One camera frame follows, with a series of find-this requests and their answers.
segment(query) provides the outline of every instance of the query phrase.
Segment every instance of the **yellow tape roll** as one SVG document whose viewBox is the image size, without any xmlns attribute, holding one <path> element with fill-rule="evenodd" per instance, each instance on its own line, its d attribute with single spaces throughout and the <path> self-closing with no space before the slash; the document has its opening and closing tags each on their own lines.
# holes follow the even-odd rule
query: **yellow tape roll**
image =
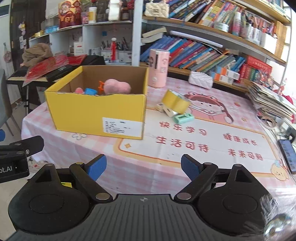
<svg viewBox="0 0 296 241">
<path fill-rule="evenodd" d="M 184 114 L 191 102 L 183 95 L 168 89 L 162 103 L 173 111 Z"/>
</svg>

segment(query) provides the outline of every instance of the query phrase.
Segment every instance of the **stack of papers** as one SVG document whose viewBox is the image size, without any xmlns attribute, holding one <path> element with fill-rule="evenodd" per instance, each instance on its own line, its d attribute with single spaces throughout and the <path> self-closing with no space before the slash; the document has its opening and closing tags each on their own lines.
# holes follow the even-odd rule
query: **stack of papers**
<svg viewBox="0 0 296 241">
<path fill-rule="evenodd" d="M 273 118 L 287 117 L 292 120 L 292 115 L 296 114 L 296 107 L 286 98 L 278 95 L 272 90 L 252 82 L 248 87 L 248 97 L 252 101 L 256 110 L 263 115 Z"/>
</svg>

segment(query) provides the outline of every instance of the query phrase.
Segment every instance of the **chinese character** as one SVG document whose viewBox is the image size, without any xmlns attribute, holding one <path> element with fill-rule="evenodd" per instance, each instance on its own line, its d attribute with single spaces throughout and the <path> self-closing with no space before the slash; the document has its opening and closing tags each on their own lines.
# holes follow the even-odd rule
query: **chinese character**
<svg viewBox="0 0 296 241">
<path fill-rule="evenodd" d="M 209 147 L 207 145 L 199 144 L 198 147 L 200 148 L 200 151 L 208 152 Z"/>
<path fill-rule="evenodd" d="M 186 130 L 189 132 L 189 133 L 193 133 L 195 131 L 195 129 L 191 126 L 187 126 L 186 127 Z"/>
<path fill-rule="evenodd" d="M 233 149 L 228 149 L 228 154 L 232 156 L 236 156 L 235 151 Z"/>
<path fill-rule="evenodd" d="M 252 159 L 255 159 L 254 154 L 252 152 L 248 152 L 248 156 Z"/>
<path fill-rule="evenodd" d="M 242 141 L 243 141 L 244 143 L 248 143 L 248 144 L 250 144 L 247 138 L 243 138 Z"/>
<path fill-rule="evenodd" d="M 159 142 L 156 142 L 156 143 L 160 143 L 160 144 L 166 144 L 166 138 L 164 138 L 164 137 L 157 137 L 156 138 Z"/>
<path fill-rule="evenodd" d="M 181 140 L 172 139 L 171 142 L 172 142 L 171 146 L 181 147 L 181 143 L 182 143 Z"/>
<path fill-rule="evenodd" d="M 191 142 L 191 141 L 186 141 L 186 147 L 191 149 L 191 150 L 195 150 L 195 143 Z"/>
<path fill-rule="evenodd" d="M 229 133 L 227 133 L 227 134 L 223 134 L 223 136 L 224 136 L 224 138 L 225 138 L 226 140 L 230 140 L 230 141 L 232 141 L 232 139 L 231 139 L 231 135 L 230 135 Z"/>
<path fill-rule="evenodd" d="M 160 124 L 160 127 L 163 127 L 163 128 L 170 128 L 170 123 L 168 123 L 168 122 L 160 122 L 159 123 Z"/>
<path fill-rule="evenodd" d="M 203 136 L 207 135 L 207 132 L 203 129 L 198 129 L 200 131 L 200 134 L 202 134 Z"/>
<path fill-rule="evenodd" d="M 182 131 L 182 126 L 178 124 L 174 124 L 174 130 L 176 131 Z"/>
<path fill-rule="evenodd" d="M 246 158 L 246 154 L 243 151 L 239 151 L 239 157 Z"/>
<path fill-rule="evenodd" d="M 234 141 L 236 142 L 240 142 L 240 138 L 239 137 L 233 137 Z"/>
<path fill-rule="evenodd" d="M 257 160 L 263 161 L 263 158 L 260 154 L 255 153 Z"/>
</svg>

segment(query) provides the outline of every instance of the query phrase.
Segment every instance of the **pink spray can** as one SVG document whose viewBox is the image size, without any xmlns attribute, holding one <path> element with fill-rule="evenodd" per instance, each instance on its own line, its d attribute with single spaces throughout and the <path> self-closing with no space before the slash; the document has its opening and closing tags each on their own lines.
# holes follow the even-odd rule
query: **pink spray can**
<svg viewBox="0 0 296 241">
<path fill-rule="evenodd" d="M 170 52 L 150 49 L 148 85 L 154 88 L 165 87 L 168 76 Z"/>
</svg>

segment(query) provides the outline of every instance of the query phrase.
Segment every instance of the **pink toy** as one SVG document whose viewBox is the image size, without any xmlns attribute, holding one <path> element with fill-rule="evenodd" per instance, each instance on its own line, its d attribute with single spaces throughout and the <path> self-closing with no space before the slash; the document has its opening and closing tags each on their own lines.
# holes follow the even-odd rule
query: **pink toy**
<svg viewBox="0 0 296 241">
<path fill-rule="evenodd" d="M 104 92 L 109 94 L 130 94 L 131 86 L 126 82 L 119 82 L 115 79 L 108 79 L 104 84 Z"/>
<path fill-rule="evenodd" d="M 77 93 L 77 94 L 84 94 L 84 91 L 82 88 L 78 87 L 74 93 Z"/>
</svg>

